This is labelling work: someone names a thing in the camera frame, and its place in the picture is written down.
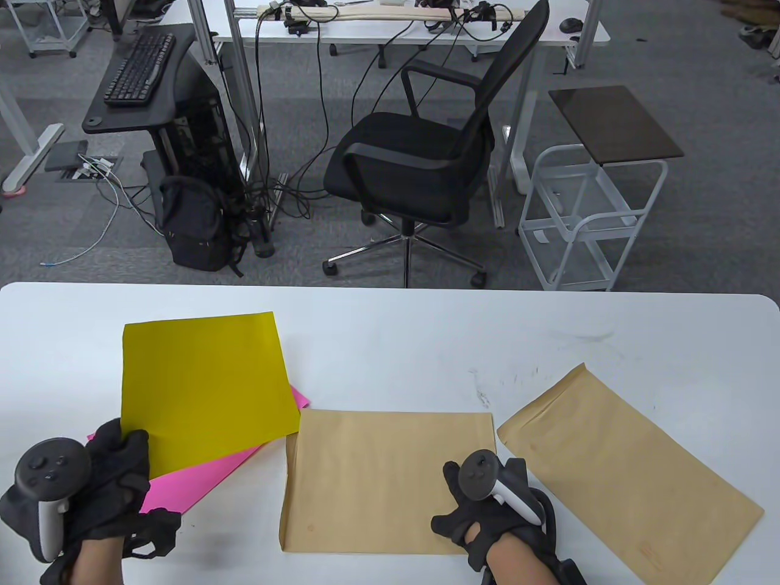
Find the person's right hand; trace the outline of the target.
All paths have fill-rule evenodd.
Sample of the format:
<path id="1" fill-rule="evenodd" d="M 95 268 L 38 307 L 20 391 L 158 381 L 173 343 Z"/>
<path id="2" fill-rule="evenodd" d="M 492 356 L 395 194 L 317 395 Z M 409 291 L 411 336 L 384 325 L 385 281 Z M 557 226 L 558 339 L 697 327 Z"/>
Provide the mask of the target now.
<path id="1" fill-rule="evenodd" d="M 490 547 L 506 534 L 518 537 L 532 549 L 538 560 L 554 569 L 558 563 L 555 511 L 543 490 L 531 487 L 530 493 L 542 505 L 546 520 L 552 521 L 546 529 L 521 518 L 509 505 L 499 504 L 493 496 L 479 501 L 467 498 L 459 485 L 460 466 L 454 461 L 446 462 L 442 471 L 457 507 L 449 514 L 433 516 L 431 529 L 464 548 L 472 569 L 478 572 L 485 568 Z"/>

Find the person's left hand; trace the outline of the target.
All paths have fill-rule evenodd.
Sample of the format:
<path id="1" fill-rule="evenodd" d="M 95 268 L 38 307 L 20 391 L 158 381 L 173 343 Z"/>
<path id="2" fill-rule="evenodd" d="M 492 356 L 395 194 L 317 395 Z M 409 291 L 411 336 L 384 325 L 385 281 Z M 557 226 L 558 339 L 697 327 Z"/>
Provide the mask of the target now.
<path id="1" fill-rule="evenodd" d="M 164 557 L 176 546 L 181 515 L 142 512 L 151 487 L 149 437 L 123 436 L 118 420 L 86 443 L 48 438 L 19 459 L 2 495 L 2 521 L 39 562 L 75 558 L 86 541 L 120 538 L 123 556 Z"/>

